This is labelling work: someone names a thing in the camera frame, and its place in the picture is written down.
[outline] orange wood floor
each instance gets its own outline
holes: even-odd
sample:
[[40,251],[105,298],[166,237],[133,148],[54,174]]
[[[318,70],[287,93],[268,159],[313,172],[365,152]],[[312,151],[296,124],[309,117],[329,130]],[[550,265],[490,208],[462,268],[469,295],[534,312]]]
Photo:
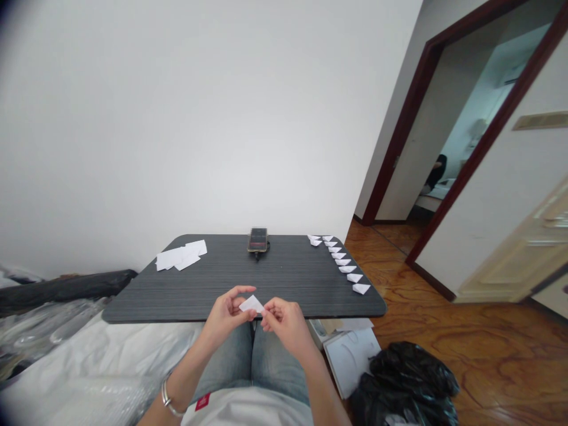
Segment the orange wood floor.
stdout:
[[462,425],[568,425],[566,323],[528,305],[447,302],[404,263],[417,227],[375,227],[353,221],[345,245],[388,305],[372,318],[381,347],[407,340],[442,360]]

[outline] smartphone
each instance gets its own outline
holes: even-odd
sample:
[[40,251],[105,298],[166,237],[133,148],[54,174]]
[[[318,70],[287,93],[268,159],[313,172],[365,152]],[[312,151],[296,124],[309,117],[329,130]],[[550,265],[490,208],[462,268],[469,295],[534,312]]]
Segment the smartphone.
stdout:
[[264,253],[268,250],[268,229],[251,228],[248,240],[249,245],[247,247],[247,251],[249,253],[254,253],[255,251]]

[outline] red label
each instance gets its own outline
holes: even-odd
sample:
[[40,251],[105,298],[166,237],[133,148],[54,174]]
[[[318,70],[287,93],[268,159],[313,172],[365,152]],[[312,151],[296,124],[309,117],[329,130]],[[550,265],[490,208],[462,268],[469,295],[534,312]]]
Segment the red label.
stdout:
[[208,393],[205,396],[202,396],[201,398],[199,398],[197,400],[197,404],[195,404],[195,411],[202,409],[203,407],[207,406],[209,404],[209,395],[211,394]]

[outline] dark gray table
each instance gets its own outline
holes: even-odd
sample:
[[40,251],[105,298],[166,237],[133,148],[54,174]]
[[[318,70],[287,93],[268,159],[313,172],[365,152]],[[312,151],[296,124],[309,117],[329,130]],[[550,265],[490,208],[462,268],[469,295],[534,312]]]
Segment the dark gray table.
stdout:
[[[377,290],[355,293],[324,243],[310,245],[305,235],[270,235],[270,250],[256,262],[247,252],[247,235],[182,235],[165,250],[205,240],[208,253],[178,271],[156,271],[156,259],[106,307],[110,323],[205,321],[215,299],[235,285],[253,285],[265,304],[274,296],[300,304],[306,318],[381,317],[386,304]],[[353,273],[363,273],[356,265]],[[371,284],[364,275],[361,284]]]

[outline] air vent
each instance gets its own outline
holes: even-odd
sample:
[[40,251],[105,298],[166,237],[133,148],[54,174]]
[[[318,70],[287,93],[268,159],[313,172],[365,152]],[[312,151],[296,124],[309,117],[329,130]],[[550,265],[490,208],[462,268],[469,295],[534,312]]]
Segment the air vent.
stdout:
[[568,127],[568,111],[547,112],[546,114],[523,115],[513,130]]

